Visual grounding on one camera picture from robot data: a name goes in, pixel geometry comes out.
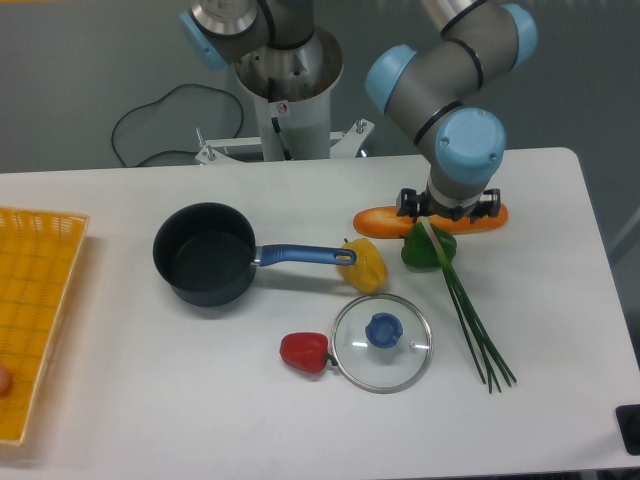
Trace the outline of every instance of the orange baguette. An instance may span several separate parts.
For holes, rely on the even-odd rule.
[[[506,224],[508,219],[509,211],[502,204],[497,217],[483,217],[475,223],[471,223],[468,217],[454,222],[438,215],[430,216],[429,222],[451,235],[464,235],[494,230]],[[410,217],[398,217],[396,207],[392,206],[370,208],[353,217],[353,228],[356,232],[371,238],[403,238],[409,234],[413,225]]]

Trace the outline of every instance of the white table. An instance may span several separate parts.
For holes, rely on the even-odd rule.
[[[442,275],[414,273],[380,240],[387,291],[427,316],[434,356],[401,393],[375,395],[328,369],[309,379],[278,355],[296,331],[328,334],[357,292],[334,267],[260,268],[239,300],[180,301],[157,274],[160,224],[228,203],[259,244],[339,246],[353,215],[421,191],[421,157],[0,176],[7,206],[84,212],[89,238],[27,444],[0,477],[365,479],[640,465],[618,405],[640,375],[577,158],[510,151],[491,186],[511,218],[459,238],[455,265],[519,383],[489,395]]]

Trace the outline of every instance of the pepper stem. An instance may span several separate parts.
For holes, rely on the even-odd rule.
[[[327,352],[327,360],[329,360],[331,362],[331,366],[333,366],[333,367],[337,367],[338,366],[338,361],[336,360],[336,357],[331,355],[329,352]]]

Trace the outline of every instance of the blue pot handle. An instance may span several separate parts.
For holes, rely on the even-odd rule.
[[[263,245],[256,247],[254,264],[261,267],[279,262],[353,265],[356,252],[345,248],[309,247],[305,245]]]

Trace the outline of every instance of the glass lid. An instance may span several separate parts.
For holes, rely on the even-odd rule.
[[[411,302],[391,294],[360,297],[345,306],[330,342],[342,373],[375,393],[410,387],[432,355],[427,320]]]

